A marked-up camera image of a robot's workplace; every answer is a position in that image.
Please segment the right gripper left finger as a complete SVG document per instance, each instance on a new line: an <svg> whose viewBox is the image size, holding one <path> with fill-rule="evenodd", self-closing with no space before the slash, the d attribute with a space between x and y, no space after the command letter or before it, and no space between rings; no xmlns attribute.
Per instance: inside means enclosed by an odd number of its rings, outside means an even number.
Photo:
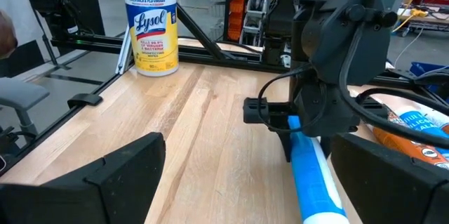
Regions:
<svg viewBox="0 0 449 224"><path fill-rule="evenodd" d="M42 185L0 184L0 224L143 224L165 158L151 132Z"/></svg>

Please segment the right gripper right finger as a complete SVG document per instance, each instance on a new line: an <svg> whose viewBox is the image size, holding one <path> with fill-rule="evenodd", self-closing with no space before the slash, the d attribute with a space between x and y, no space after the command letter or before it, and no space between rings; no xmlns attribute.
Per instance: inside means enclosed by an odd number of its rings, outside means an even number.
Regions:
<svg viewBox="0 0 449 224"><path fill-rule="evenodd" d="M449 170L348 133L331 162L364 224L449 224Z"/></svg>

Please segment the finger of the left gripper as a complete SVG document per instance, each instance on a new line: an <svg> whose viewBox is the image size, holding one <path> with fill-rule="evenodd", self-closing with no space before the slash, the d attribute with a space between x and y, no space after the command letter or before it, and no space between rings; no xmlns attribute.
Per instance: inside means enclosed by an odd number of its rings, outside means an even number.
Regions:
<svg viewBox="0 0 449 224"><path fill-rule="evenodd" d="M330 137L321 137L320 146L323 151L324 157L329 157L331 154L331 138Z"/></svg>
<svg viewBox="0 0 449 224"><path fill-rule="evenodd" d="M283 131L278 131L277 135L279 137L279 140L281 141L286 161L289 162L291 159L291 151L292 151L292 143L290 139L289 129L283 129Z"/></svg>

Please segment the blue white silicone tube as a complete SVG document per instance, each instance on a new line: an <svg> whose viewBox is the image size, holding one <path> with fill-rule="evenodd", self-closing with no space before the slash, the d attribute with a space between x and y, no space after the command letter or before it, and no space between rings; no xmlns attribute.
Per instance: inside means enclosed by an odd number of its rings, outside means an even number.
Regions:
<svg viewBox="0 0 449 224"><path fill-rule="evenodd" d="M395 113L412 129L449 141L449 117L424 105L405 106L395 110Z"/></svg>
<svg viewBox="0 0 449 224"><path fill-rule="evenodd" d="M349 224L318 138L296 132L290 142L302 224Z"/></svg>

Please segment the orange white sealant tube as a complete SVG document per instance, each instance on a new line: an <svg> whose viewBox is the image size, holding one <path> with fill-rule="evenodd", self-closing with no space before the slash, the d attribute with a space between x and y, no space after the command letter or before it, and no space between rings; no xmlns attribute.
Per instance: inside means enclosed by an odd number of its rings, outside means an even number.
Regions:
<svg viewBox="0 0 449 224"><path fill-rule="evenodd" d="M398 115L395 110L398 108L390 109L387 107L388 117L390 122L398 124L400 126L410 128ZM378 127L368 125L368 128L372 131L376 140L388 147L389 149L397 150L410 157L422 160L434 166L438 166L443 169L449 170L449 150L440 147L433 147L419 143L415 140L408 140L393 133L389 133Z"/></svg>

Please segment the yellow Lysol wipes canister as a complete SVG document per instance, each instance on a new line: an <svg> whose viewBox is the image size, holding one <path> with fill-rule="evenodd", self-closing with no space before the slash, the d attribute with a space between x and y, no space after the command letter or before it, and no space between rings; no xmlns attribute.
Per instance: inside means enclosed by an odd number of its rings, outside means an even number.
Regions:
<svg viewBox="0 0 449 224"><path fill-rule="evenodd" d="M177 0L124 0L137 71L148 77L179 67Z"/></svg>

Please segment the black table edge clip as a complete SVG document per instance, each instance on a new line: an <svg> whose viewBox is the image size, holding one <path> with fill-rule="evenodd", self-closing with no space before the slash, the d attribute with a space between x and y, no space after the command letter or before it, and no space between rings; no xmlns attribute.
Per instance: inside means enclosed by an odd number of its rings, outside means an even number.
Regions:
<svg viewBox="0 0 449 224"><path fill-rule="evenodd" d="M79 93L74 95L67 101L67 105L69 109L78 106L96 106L99 105L103 101L103 98L99 95L95 95L92 93Z"/></svg>

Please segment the blue floor crate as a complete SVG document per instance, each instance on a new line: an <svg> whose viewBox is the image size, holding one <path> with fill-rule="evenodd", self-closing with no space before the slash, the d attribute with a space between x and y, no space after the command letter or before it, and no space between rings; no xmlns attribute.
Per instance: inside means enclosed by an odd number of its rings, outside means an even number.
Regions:
<svg viewBox="0 0 449 224"><path fill-rule="evenodd" d="M435 65L425 62L411 62L410 71L416 76L421 76L422 74L425 74L430 71L438 71L438 70L449 70L449 66L443 66L443 65ZM427 89L438 93L441 90L441 87L448 86L449 87L449 80L444 80L442 84L432 84L427 85Z"/></svg>

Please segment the grey chair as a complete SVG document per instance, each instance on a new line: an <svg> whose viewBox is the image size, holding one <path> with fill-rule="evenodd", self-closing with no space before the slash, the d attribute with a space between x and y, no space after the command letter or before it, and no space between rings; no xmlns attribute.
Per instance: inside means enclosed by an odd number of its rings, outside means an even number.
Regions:
<svg viewBox="0 0 449 224"><path fill-rule="evenodd" d="M0 78L0 105L15 110L21 133L29 143L36 138L38 132L28 111L49 94L49 91L40 85L8 77Z"/></svg>

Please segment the workshop cart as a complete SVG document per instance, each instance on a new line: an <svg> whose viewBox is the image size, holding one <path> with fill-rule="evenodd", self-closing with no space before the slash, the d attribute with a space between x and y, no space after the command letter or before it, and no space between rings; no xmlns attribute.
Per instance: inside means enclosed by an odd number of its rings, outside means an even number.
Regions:
<svg viewBox="0 0 449 224"><path fill-rule="evenodd" d="M402 37L415 31L449 32L449 0L403 0L394 33Z"/></svg>

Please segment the person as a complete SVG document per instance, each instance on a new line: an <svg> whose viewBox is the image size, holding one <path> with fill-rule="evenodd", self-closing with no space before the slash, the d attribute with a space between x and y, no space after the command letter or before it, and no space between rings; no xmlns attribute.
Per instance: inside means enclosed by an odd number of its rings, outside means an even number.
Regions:
<svg viewBox="0 0 449 224"><path fill-rule="evenodd" d="M8 58L18 47L13 21L0 9L0 60Z"/></svg>

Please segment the black tripod stand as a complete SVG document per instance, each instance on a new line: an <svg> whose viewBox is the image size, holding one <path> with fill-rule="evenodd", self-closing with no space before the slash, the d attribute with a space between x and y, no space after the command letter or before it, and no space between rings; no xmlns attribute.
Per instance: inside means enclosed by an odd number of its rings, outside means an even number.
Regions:
<svg viewBox="0 0 449 224"><path fill-rule="evenodd" d="M76 48L76 36L93 37L105 34L98 0L29 0L49 28L46 46L66 55ZM61 41L63 46L53 42Z"/></svg>

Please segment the white bracket plate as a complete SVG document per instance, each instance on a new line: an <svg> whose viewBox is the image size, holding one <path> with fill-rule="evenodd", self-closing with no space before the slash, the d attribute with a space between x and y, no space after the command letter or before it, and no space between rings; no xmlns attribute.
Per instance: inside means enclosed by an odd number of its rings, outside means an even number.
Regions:
<svg viewBox="0 0 449 224"><path fill-rule="evenodd" d="M130 27L127 26L116 66L116 74L122 75L129 69L132 53L133 49L131 43Z"/></svg>

